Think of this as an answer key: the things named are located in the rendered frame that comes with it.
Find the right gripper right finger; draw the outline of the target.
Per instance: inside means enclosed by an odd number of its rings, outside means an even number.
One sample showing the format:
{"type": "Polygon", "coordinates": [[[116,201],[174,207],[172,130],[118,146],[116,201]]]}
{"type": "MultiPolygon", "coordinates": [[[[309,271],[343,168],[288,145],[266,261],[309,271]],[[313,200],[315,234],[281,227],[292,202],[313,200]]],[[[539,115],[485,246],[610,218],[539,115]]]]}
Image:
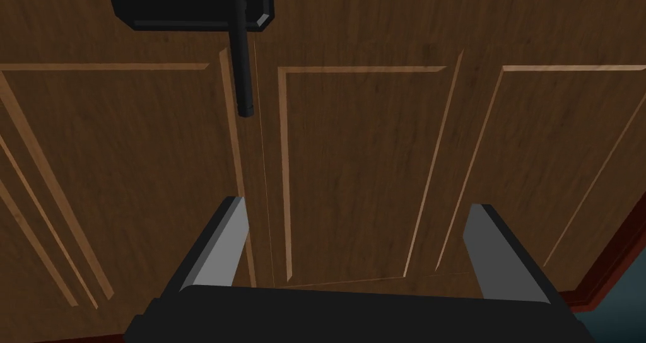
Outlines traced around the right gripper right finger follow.
{"type": "Polygon", "coordinates": [[[492,205],[471,205],[462,237],[484,298],[564,304],[492,205]]]}

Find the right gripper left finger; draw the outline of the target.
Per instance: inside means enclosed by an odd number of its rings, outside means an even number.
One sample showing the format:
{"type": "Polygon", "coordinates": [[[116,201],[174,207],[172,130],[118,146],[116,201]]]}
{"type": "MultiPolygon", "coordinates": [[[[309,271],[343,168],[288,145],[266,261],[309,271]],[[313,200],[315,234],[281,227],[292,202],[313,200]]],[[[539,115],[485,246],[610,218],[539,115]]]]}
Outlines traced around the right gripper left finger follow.
{"type": "Polygon", "coordinates": [[[232,286],[248,233],[245,199],[225,197],[173,273],[165,294],[189,286],[232,286]]]}

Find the brown wooden panelled door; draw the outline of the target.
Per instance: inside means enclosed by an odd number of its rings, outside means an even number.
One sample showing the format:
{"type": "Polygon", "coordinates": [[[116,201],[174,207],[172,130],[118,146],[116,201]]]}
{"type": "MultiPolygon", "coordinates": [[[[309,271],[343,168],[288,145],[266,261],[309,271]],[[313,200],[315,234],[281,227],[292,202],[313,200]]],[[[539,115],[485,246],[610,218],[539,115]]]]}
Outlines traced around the brown wooden panelled door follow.
{"type": "Polygon", "coordinates": [[[646,0],[274,0],[249,35],[0,0],[0,343],[118,343],[242,196],[234,283],[478,298],[491,204],[574,312],[646,245],[646,0]]]}

